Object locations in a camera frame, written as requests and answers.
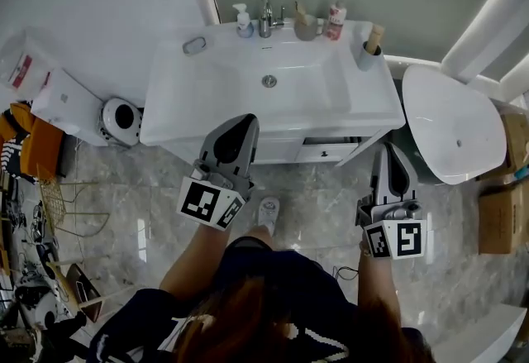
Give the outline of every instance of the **sink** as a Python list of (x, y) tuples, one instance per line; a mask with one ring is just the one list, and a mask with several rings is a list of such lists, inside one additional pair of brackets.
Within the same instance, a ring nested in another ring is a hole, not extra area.
[[(403, 110), (385, 60), (368, 72), (355, 63), (371, 27), (347, 21), (338, 41), (300, 41), (289, 19), (270, 38), (257, 30), (240, 38), (235, 23), (178, 29), (155, 52), (141, 141), (205, 136), (248, 112), (260, 119), (261, 134), (400, 127)], [(197, 36), (206, 38), (207, 48), (185, 55), (182, 44)], [(267, 76), (277, 81), (271, 88), (263, 81)]]
[(403, 76), (403, 102), (418, 151), (442, 182), (459, 184), (503, 163), (502, 120), (484, 94), (413, 65)]

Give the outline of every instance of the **soap bottle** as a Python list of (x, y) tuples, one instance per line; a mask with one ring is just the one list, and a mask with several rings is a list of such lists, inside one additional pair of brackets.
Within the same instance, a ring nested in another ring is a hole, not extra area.
[(329, 9), (329, 21), (327, 23), (327, 29), (325, 35), (333, 41), (340, 38), (341, 28), (343, 28), (346, 22), (347, 9), (345, 4), (338, 0), (335, 4), (331, 5)]
[(246, 11), (244, 3), (234, 4), (233, 7), (239, 11), (237, 15), (237, 35), (242, 38), (250, 38), (254, 33), (254, 26), (251, 23), (250, 15)]

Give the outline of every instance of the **hair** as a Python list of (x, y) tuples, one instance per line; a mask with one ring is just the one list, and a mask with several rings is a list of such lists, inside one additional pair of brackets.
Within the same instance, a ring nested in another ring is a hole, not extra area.
[[(244, 279), (198, 307), (177, 340), (175, 363), (282, 362), (287, 346), (288, 314), (274, 306), (276, 291), (262, 278)], [(433, 363), (426, 344), (410, 342), (399, 320), (376, 301), (359, 308), (351, 320), (350, 361)]]

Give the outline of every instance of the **chrome faucet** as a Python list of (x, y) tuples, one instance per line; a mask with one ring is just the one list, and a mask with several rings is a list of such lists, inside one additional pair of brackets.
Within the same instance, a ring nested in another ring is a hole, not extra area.
[(284, 25), (284, 6), (281, 6), (281, 16), (274, 19), (270, 0), (261, 0), (261, 14), (259, 18), (259, 36), (268, 38), (272, 35), (272, 28), (280, 28)]

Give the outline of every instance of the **robot vacuum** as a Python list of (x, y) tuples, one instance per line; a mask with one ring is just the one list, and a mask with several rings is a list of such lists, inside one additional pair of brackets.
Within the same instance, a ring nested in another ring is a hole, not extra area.
[(132, 147), (140, 142), (141, 119), (136, 106), (111, 98), (102, 106), (98, 129), (108, 142)]

